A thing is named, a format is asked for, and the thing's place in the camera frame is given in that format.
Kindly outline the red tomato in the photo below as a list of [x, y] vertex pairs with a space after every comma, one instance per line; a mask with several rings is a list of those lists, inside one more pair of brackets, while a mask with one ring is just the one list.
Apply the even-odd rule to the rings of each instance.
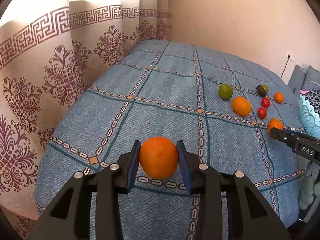
[[264, 108], [268, 108], [270, 107], [270, 100], [268, 97], [263, 97], [262, 100], [261, 100], [261, 106], [264, 107]]
[[267, 116], [267, 110], [264, 107], [259, 107], [257, 110], [257, 116], [260, 120], [263, 120]]

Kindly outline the small orange mandarin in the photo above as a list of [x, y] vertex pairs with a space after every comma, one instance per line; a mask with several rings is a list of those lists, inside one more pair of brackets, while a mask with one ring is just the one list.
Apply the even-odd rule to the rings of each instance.
[[281, 92], [276, 92], [273, 98], [275, 102], [277, 102], [278, 104], [281, 104], [284, 102], [284, 96]]

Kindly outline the oval orange citrus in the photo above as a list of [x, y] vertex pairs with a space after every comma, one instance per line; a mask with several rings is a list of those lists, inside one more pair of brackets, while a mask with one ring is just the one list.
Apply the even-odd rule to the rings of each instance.
[[232, 101], [232, 109], [239, 116], [248, 116], [252, 110], [250, 102], [242, 96], [238, 96]]

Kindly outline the dark avocado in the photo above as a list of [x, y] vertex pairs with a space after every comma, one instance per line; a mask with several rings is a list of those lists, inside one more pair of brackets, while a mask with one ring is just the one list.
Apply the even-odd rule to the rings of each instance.
[[257, 94], [262, 98], [264, 98], [267, 94], [266, 90], [264, 89], [264, 87], [262, 85], [258, 85], [256, 87], [256, 91], [257, 91]]

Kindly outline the small green tomato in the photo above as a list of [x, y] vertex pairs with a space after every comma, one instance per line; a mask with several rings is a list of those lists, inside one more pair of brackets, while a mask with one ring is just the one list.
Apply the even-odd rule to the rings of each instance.
[[262, 87], [264, 88], [265, 92], [268, 92], [268, 87], [267, 87], [267, 85], [262, 85]]

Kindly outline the green lime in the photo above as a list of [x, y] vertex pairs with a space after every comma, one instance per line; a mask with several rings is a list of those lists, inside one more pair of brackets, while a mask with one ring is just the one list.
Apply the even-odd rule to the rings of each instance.
[[233, 96], [233, 89], [231, 88], [230, 85], [226, 83], [222, 83], [219, 86], [219, 97], [223, 100], [229, 100]]

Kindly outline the large orange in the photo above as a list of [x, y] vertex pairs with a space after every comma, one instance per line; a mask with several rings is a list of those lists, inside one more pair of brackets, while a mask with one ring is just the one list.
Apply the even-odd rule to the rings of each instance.
[[143, 171], [151, 178], [168, 179], [178, 166], [177, 148], [168, 138], [152, 137], [143, 142], [139, 162]]

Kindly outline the light blue lattice basket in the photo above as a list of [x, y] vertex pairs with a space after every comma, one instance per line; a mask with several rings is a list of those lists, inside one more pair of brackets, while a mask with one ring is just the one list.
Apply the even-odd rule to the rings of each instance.
[[299, 113], [301, 122], [307, 131], [308, 135], [319, 139], [320, 126], [319, 126], [319, 114], [315, 112], [314, 107], [310, 104], [305, 96], [299, 95]]

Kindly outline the light green plush cloth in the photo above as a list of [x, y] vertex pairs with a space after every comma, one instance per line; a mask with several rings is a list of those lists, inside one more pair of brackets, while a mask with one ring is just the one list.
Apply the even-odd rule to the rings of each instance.
[[319, 196], [319, 182], [315, 183], [312, 178], [312, 162], [306, 166], [303, 179], [299, 184], [299, 208], [304, 211], [312, 204], [315, 196]]

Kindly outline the pile of clothes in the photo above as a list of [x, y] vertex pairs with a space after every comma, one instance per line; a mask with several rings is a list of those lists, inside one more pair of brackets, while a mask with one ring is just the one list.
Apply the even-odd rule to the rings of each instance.
[[301, 90], [300, 93], [305, 96], [305, 100], [308, 100], [310, 105], [314, 107], [316, 113], [319, 114], [320, 109], [320, 91], [319, 89], [314, 90]]

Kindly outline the blue patterned bedspread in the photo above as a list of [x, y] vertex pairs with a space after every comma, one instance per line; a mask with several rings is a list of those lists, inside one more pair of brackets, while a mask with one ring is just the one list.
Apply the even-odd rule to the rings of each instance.
[[[233, 89], [229, 100], [219, 97], [222, 83]], [[263, 120], [257, 116], [258, 85], [267, 85], [271, 103]], [[275, 102], [276, 92], [283, 103]], [[233, 111], [238, 96], [250, 102], [248, 116]], [[165, 137], [175, 146], [182, 140], [188, 152], [218, 172], [244, 172], [289, 232], [298, 220], [298, 181], [305, 165], [285, 143], [268, 136], [273, 117], [284, 129], [304, 131], [297, 97], [270, 70], [199, 46], [140, 42], [82, 93], [55, 129], [41, 160], [36, 204], [43, 213], [75, 172], [100, 172], [130, 152], [136, 140], [142, 146]], [[179, 163], [172, 177], [153, 179], [139, 162], [133, 188], [119, 194], [118, 203], [123, 239], [195, 239], [200, 195], [185, 188]]]

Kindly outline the beige patterned curtain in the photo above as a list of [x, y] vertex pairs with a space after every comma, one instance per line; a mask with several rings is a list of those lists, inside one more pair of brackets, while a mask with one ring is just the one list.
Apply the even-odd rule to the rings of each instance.
[[167, 38], [169, 0], [1, 0], [1, 239], [26, 239], [55, 128], [134, 44]]

